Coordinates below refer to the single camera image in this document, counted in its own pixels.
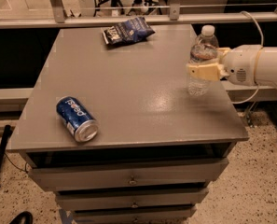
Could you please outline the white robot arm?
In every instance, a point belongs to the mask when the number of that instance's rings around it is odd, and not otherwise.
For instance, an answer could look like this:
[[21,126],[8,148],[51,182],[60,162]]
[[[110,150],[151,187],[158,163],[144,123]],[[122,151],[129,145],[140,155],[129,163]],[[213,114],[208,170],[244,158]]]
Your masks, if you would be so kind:
[[219,48],[217,58],[188,63],[187,73],[200,80],[218,81],[224,77],[234,85],[269,86],[277,90],[277,47]]

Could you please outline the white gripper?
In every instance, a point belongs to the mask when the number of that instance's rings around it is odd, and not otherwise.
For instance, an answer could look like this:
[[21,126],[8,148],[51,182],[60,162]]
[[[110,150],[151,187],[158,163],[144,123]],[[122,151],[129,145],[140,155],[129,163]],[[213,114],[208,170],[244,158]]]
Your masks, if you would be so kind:
[[218,48],[220,63],[188,63],[187,72],[191,77],[218,81],[223,77],[235,85],[255,86],[254,68],[261,45],[242,45],[235,49]]

